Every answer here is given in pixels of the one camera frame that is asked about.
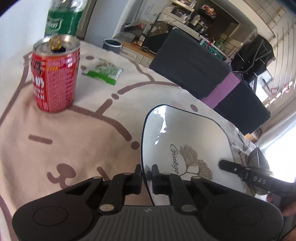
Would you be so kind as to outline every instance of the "cabinet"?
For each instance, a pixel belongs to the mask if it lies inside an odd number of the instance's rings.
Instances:
[[[133,61],[137,64],[141,63],[142,58],[144,57],[142,54],[139,54],[133,50],[130,50],[126,47],[122,47],[120,55],[129,59],[130,61]]]
[[[142,58],[140,64],[143,65],[144,67],[149,68],[149,65],[151,64],[151,62],[152,62],[152,59],[150,59],[150,58],[144,56],[144,57]]]

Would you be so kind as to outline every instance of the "green packet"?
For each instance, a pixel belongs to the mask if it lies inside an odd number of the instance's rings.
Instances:
[[[93,63],[83,73],[89,77],[95,79],[102,79],[106,83],[115,85],[118,76],[123,71],[122,68],[115,66],[105,59],[97,58],[93,60]]]

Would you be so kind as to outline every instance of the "finger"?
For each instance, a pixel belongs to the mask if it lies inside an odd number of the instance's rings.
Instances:
[[[284,211],[283,216],[288,217],[296,214],[296,201],[290,204]]]
[[[273,197],[272,197],[272,194],[271,193],[267,195],[267,201],[270,202],[270,203],[272,203]]]
[[[295,241],[296,240],[296,229],[294,229],[284,241]]]

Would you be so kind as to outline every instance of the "bottle label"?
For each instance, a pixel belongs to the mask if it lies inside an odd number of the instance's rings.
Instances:
[[[47,16],[45,31],[58,32],[61,29],[62,22],[63,22],[62,18],[53,19],[50,16]]]
[[[47,16],[45,36],[69,34],[76,36],[83,11],[74,9],[50,9]]]

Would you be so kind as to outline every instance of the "soda can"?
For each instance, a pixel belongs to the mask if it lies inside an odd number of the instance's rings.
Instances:
[[[37,106],[59,112],[74,100],[80,41],[71,35],[48,36],[33,46],[31,73]]]

